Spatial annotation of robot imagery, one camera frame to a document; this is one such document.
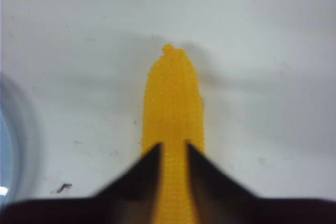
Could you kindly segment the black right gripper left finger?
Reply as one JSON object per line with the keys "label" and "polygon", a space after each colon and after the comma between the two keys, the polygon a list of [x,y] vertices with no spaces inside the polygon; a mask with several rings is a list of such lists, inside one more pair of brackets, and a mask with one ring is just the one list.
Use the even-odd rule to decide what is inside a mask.
{"label": "black right gripper left finger", "polygon": [[162,144],[90,197],[24,200],[1,211],[1,223],[149,223],[157,192]]}

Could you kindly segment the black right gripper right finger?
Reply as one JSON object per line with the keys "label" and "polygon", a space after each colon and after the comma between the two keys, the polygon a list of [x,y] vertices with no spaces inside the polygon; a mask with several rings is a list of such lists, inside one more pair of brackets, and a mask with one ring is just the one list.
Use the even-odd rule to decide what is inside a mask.
{"label": "black right gripper right finger", "polygon": [[335,201],[262,198],[187,144],[189,181],[201,223],[335,223]]}

